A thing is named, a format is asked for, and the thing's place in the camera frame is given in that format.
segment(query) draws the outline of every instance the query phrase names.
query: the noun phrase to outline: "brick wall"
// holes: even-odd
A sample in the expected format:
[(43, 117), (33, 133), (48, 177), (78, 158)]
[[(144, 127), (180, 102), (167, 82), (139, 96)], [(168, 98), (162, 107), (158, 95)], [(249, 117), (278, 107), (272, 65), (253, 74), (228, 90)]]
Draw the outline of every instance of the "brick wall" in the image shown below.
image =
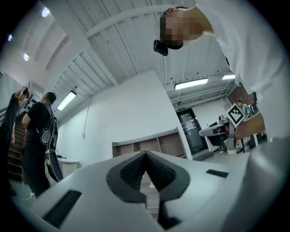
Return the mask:
[(244, 104), (253, 105), (255, 103), (253, 94), (247, 94), (244, 86), (242, 84), (240, 85), (241, 86), (236, 87), (227, 98), (232, 104), (235, 103), (236, 99), (241, 98)]

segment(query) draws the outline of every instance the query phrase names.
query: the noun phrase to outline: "ear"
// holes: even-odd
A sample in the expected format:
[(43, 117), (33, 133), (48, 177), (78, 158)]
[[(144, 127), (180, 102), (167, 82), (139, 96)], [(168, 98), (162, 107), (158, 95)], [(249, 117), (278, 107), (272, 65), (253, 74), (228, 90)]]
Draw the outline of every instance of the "ear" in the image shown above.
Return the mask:
[(167, 13), (172, 13), (172, 12), (176, 12), (177, 10), (174, 7), (171, 7), (169, 9), (166, 10)]

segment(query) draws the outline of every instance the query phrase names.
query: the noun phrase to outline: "desk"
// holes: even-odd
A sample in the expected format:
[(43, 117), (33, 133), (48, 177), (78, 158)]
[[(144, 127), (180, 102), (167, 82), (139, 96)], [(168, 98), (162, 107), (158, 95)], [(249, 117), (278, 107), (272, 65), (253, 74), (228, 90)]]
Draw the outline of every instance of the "desk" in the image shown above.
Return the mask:
[(80, 162), (77, 159), (64, 159), (64, 158), (58, 158), (58, 161), (60, 163), (62, 172), (63, 172), (63, 178), (66, 178), (71, 173), (77, 170), (77, 164)]

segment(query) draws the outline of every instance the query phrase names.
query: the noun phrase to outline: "man in black shirt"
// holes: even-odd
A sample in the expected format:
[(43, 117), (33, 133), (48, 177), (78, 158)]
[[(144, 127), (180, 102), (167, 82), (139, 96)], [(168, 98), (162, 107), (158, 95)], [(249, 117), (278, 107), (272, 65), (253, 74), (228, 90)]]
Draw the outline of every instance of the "man in black shirt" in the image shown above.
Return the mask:
[(8, 150), (10, 146), (10, 142), (15, 142), (14, 137), (14, 127), (15, 127), (15, 120), (19, 114), (20, 110), (20, 103), (27, 100), (29, 97), (28, 88), (23, 87), (22, 89), (18, 90), (16, 93), (13, 93), (4, 119), (0, 126), (0, 149), (1, 149), (1, 172), (4, 180), (4, 188), (6, 191), (9, 192), (10, 195), (15, 196), (16, 192), (11, 188), (11, 184), (9, 183), (8, 176), (7, 176), (7, 161), (8, 161)]
[(52, 116), (51, 105), (55, 100), (55, 93), (48, 92), (41, 102), (37, 102), (31, 107), (22, 120), (23, 127), (27, 129), (26, 148), (21, 159), (22, 166), (27, 175), (28, 185), (35, 197), (49, 188), (44, 169), (45, 146), (40, 142), (40, 134), (37, 131), (41, 133)]

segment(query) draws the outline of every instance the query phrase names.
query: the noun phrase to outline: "backpack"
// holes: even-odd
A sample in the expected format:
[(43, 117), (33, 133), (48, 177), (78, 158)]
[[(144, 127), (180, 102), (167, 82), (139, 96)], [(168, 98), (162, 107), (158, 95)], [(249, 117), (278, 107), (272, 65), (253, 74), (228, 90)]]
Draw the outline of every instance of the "backpack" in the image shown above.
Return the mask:
[(40, 142), (47, 149), (55, 149), (58, 139), (58, 119), (54, 117), (51, 108), (47, 104), (45, 104), (45, 106), (49, 112), (50, 118), (42, 129), (42, 132), (39, 132), (37, 128), (36, 130), (40, 136)]

